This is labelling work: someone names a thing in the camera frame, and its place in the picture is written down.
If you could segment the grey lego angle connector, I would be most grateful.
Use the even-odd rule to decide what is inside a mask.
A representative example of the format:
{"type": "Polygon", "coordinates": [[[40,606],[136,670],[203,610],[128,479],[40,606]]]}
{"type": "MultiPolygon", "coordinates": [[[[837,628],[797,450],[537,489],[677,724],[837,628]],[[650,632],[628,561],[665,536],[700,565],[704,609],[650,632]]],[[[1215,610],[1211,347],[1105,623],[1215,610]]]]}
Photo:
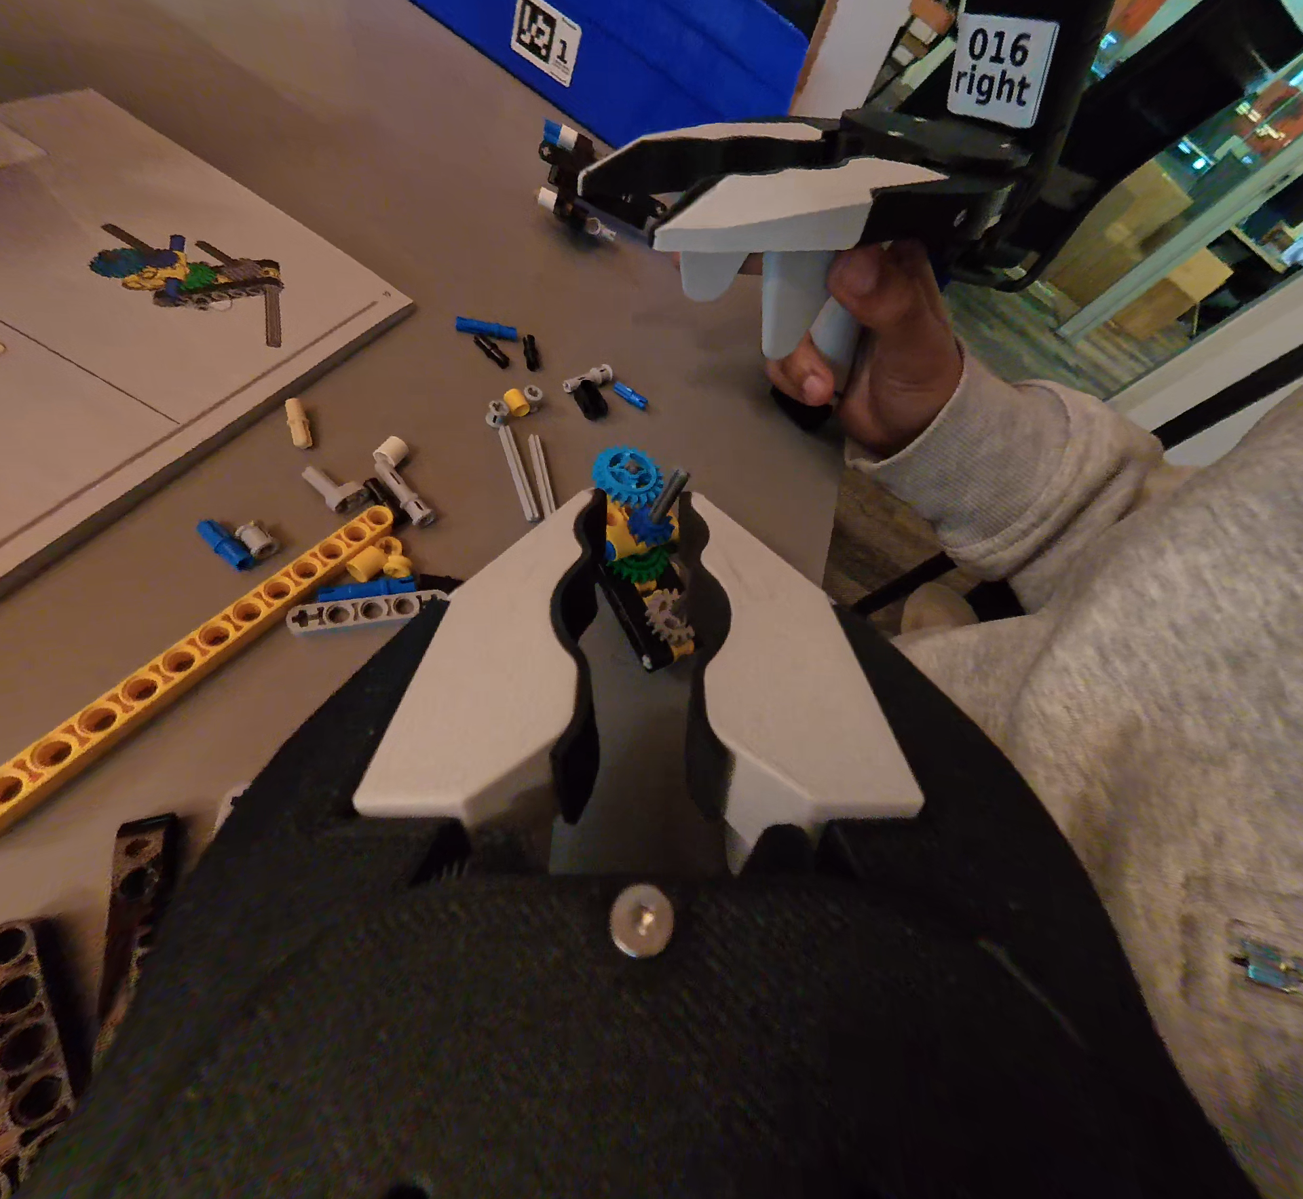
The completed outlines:
{"type": "Polygon", "coordinates": [[[334,514],[348,515],[370,504],[370,493],[363,483],[334,480],[324,471],[309,464],[303,467],[301,476],[334,514]]]}

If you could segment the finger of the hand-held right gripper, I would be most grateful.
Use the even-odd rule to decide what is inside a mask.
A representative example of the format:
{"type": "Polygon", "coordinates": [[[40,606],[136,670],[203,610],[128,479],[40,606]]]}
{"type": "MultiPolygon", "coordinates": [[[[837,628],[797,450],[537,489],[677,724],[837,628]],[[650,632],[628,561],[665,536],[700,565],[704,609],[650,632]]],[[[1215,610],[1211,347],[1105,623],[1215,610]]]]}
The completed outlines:
{"type": "Polygon", "coordinates": [[[639,135],[577,174],[577,199],[625,225],[660,225],[724,178],[824,167],[841,130],[829,119],[719,121],[639,135]]]}
{"type": "Polygon", "coordinates": [[[693,301],[721,297],[750,254],[838,251],[855,246],[876,195],[946,181],[906,163],[840,163],[729,175],[679,200],[650,246],[678,254],[681,287],[693,301]]]}

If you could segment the light grey thin lego liftarm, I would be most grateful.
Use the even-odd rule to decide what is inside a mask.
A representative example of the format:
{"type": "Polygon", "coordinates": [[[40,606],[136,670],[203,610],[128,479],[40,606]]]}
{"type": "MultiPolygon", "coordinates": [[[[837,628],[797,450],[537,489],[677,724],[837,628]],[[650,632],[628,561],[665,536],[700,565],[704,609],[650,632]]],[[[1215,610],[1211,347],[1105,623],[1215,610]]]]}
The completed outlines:
{"type": "Polygon", "coordinates": [[[92,1068],[114,1043],[153,949],[176,880],[182,823],[175,813],[129,820],[116,833],[109,867],[104,950],[96,998],[92,1068]]]}
{"type": "Polygon", "coordinates": [[[306,637],[403,624],[431,608],[447,605],[449,599],[446,591],[428,588],[313,601],[291,608],[284,617],[284,627],[294,637],[306,637]]]}

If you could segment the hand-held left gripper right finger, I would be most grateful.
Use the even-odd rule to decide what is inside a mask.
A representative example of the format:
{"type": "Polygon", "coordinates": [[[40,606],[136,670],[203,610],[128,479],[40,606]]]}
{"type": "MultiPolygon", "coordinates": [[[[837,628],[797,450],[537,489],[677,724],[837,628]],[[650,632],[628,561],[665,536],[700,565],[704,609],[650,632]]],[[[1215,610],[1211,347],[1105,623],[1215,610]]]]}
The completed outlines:
{"type": "Polygon", "coordinates": [[[678,500],[693,630],[685,766],[740,871],[764,834],[910,819],[922,795],[838,608],[699,493],[678,500]]]}

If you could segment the large blue lego gear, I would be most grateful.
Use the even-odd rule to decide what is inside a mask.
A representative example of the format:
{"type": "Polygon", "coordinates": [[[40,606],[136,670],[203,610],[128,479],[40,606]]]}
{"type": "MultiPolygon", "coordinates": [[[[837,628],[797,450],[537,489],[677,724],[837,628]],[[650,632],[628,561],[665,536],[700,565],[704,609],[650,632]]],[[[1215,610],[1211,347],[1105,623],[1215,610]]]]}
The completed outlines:
{"type": "Polygon", "coordinates": [[[643,451],[630,446],[598,453],[591,467],[591,483],[609,503],[627,508],[650,507],[663,489],[663,474],[643,451]]]}

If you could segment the yellow lego gear assembly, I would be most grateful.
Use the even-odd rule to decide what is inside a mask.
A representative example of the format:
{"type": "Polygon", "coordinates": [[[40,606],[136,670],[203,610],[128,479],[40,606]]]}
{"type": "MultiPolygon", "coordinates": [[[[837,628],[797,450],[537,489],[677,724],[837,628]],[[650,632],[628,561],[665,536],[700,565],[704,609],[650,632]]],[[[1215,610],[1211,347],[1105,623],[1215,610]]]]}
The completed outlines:
{"type": "Polygon", "coordinates": [[[605,497],[606,539],[596,573],[598,584],[630,648],[649,672],[690,657],[694,649],[693,628],[686,614],[689,572],[678,555],[678,501],[689,474],[683,468],[664,471],[657,467],[663,474],[663,489],[650,505],[652,514],[657,518],[665,512],[675,515],[677,540],[634,552],[636,544],[627,532],[631,508],[609,503],[605,497]]]}

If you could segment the black lego subassembly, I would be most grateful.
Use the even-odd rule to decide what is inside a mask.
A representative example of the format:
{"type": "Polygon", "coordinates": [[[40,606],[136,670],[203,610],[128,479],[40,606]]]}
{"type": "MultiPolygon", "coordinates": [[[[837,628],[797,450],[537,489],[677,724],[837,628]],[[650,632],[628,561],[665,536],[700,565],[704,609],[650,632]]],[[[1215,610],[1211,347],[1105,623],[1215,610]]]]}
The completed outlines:
{"type": "Polygon", "coordinates": [[[598,161],[595,142],[562,121],[545,119],[537,149],[548,168],[547,181],[536,193],[538,207],[578,239],[614,244],[610,196],[578,185],[581,172],[598,161]]]}

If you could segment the black chair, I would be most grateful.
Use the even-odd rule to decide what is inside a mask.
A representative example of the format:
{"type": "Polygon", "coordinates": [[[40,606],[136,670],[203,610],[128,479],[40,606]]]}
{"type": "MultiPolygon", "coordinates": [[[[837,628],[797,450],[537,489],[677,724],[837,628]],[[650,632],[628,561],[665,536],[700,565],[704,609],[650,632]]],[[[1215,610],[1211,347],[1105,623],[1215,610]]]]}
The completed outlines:
{"type": "Polygon", "coordinates": [[[1300,45],[1300,25],[1280,0],[1202,0],[1084,91],[1041,200],[1092,207],[1300,45]]]}

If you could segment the white grey lego connector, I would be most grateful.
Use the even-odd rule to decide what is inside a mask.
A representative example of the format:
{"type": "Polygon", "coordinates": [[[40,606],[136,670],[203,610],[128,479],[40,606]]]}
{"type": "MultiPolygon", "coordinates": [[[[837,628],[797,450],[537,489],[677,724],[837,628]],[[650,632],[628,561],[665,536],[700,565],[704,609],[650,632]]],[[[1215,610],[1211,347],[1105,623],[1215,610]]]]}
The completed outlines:
{"type": "Polygon", "coordinates": [[[402,465],[408,458],[408,446],[397,435],[385,438],[373,450],[373,465],[377,479],[397,500],[399,508],[417,527],[426,527],[437,521],[437,512],[408,483],[402,465]]]}

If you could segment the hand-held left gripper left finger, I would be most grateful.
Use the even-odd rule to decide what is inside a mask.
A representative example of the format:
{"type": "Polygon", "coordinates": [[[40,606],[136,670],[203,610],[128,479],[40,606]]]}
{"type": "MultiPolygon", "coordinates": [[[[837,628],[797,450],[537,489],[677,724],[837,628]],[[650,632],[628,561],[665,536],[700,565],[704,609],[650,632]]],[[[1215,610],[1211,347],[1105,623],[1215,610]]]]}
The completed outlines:
{"type": "Polygon", "coordinates": [[[577,820],[599,768],[578,639],[602,547],[603,494],[585,489],[451,594],[352,794],[359,815],[577,820]]]}

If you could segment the person's right forearm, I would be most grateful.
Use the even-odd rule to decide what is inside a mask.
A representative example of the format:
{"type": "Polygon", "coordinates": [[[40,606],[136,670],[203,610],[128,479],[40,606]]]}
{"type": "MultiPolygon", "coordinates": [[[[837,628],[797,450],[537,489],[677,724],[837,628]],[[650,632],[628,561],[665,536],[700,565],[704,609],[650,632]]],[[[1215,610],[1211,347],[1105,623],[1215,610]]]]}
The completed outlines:
{"type": "Polygon", "coordinates": [[[900,451],[846,438],[845,458],[924,519],[958,566],[1008,584],[1032,614],[1102,534],[1181,478],[1155,436],[1101,400],[960,362],[951,398],[900,451]]]}

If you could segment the brown cardboard cartons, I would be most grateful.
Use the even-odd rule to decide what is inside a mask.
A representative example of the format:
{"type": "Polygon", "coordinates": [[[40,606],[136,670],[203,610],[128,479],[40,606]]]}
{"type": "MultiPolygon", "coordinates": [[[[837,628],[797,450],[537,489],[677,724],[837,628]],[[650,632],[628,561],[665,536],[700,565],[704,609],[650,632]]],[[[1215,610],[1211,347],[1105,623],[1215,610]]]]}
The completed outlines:
{"type": "Polygon", "coordinates": [[[1043,275],[1061,304],[1055,338],[1112,330],[1149,341],[1213,293],[1229,266],[1209,247],[1243,211],[1242,167],[1233,154],[1167,149],[1103,196],[1043,275]]]}

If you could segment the blue thin lego liftarm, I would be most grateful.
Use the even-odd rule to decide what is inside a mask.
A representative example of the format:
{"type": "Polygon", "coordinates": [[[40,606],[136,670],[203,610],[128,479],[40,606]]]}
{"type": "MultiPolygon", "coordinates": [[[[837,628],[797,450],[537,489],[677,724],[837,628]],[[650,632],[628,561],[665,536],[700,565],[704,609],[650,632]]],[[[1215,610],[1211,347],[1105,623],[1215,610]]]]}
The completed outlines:
{"type": "Polygon", "coordinates": [[[404,577],[378,576],[366,583],[349,583],[319,588],[312,602],[331,603],[431,590],[447,594],[458,588],[462,583],[464,581],[458,577],[433,573],[418,573],[404,577]]]}

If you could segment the lego instruction booklet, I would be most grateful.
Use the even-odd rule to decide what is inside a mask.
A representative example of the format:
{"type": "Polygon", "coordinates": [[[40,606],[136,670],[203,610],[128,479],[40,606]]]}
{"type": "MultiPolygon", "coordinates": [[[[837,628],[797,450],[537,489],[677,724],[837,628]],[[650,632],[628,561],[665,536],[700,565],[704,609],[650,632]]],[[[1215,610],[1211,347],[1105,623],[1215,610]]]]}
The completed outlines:
{"type": "Polygon", "coordinates": [[[98,92],[1,119],[8,591],[413,302],[98,92]]]}

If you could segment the cardboard box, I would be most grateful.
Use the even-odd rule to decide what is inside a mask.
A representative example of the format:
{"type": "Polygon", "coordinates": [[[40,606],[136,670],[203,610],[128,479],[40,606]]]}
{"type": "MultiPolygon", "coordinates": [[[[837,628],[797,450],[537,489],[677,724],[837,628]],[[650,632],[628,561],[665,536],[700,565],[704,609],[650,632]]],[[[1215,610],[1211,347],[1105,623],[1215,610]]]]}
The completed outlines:
{"type": "Polygon", "coordinates": [[[863,105],[910,18],[911,0],[823,0],[788,116],[834,117],[863,105]]]}

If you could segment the person's right hand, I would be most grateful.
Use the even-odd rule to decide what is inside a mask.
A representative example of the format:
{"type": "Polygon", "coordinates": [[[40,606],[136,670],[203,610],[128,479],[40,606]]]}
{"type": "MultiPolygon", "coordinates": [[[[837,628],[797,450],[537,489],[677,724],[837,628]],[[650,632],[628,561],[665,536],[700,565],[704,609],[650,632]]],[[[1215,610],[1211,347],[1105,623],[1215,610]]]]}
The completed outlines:
{"type": "Polygon", "coordinates": [[[834,406],[870,458],[891,458],[928,429],[964,371],[928,254],[913,240],[844,250],[826,288],[864,337],[844,382],[809,337],[790,356],[766,360],[765,374],[798,403],[834,406]]]}

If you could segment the black lego liftarm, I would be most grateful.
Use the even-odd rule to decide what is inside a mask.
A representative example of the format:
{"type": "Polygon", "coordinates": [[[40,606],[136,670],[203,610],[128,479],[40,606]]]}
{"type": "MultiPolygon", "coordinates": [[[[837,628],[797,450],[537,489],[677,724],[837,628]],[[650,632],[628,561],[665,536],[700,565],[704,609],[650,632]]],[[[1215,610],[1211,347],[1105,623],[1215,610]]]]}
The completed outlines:
{"type": "Polygon", "coordinates": [[[12,1197],[73,1115],[84,1081],[53,924],[1,924],[1,1195],[12,1197]]]}

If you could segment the long yellow lego beam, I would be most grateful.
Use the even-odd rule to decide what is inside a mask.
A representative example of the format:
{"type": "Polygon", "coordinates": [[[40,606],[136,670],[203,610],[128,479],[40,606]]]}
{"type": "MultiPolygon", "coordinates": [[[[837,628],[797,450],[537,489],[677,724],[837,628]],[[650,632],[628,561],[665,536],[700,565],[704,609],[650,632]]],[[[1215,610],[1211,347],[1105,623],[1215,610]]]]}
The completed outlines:
{"type": "Polygon", "coordinates": [[[1,831],[52,800],[121,740],[283,621],[316,588],[337,581],[393,527],[388,507],[366,508],[12,754],[1,768],[1,831]]]}

